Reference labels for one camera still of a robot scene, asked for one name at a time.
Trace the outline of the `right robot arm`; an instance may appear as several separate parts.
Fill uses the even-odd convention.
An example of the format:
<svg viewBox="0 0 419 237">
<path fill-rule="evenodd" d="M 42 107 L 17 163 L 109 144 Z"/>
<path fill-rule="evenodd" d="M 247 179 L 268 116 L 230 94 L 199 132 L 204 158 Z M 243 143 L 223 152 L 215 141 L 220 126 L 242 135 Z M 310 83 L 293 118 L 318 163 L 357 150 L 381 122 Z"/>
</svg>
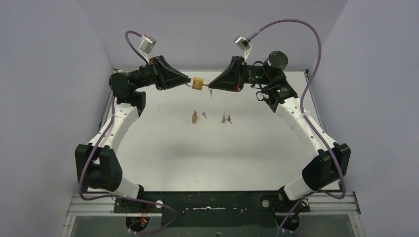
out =
<svg viewBox="0 0 419 237">
<path fill-rule="evenodd" d="M 278 205 L 292 210 L 297 200 L 325 186 L 341 180 L 346 175 L 351 150 L 339 144 L 312 120 L 309 111 L 302 107 L 298 94 L 286 79 L 284 69 L 287 56 L 273 51 L 264 62 L 253 65 L 242 56 L 232 57 L 228 67 L 209 83 L 210 89 L 239 92 L 246 83 L 259 86 L 259 93 L 269 108 L 294 132 L 312 160 L 295 180 L 279 189 Z"/>
</svg>

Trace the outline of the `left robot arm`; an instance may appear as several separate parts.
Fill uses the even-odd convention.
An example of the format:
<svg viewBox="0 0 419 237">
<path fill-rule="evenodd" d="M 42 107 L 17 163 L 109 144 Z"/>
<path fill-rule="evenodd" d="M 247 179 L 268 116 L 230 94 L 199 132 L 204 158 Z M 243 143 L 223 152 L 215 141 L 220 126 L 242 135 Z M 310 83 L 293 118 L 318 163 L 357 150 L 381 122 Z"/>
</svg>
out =
<svg viewBox="0 0 419 237">
<path fill-rule="evenodd" d="M 112 92 L 110 116 L 103 128 L 85 145 L 75 149 L 79 195 L 83 188 L 105 191 L 107 197 L 127 198 L 135 211 L 146 205 L 143 188 L 124 177 L 116 156 L 117 150 L 133 123 L 146 105 L 146 93 L 140 88 L 154 85 L 157 90 L 188 84 L 191 77 L 170 66 L 163 56 L 151 58 L 150 63 L 131 72 L 117 71 L 109 78 Z"/>
</svg>

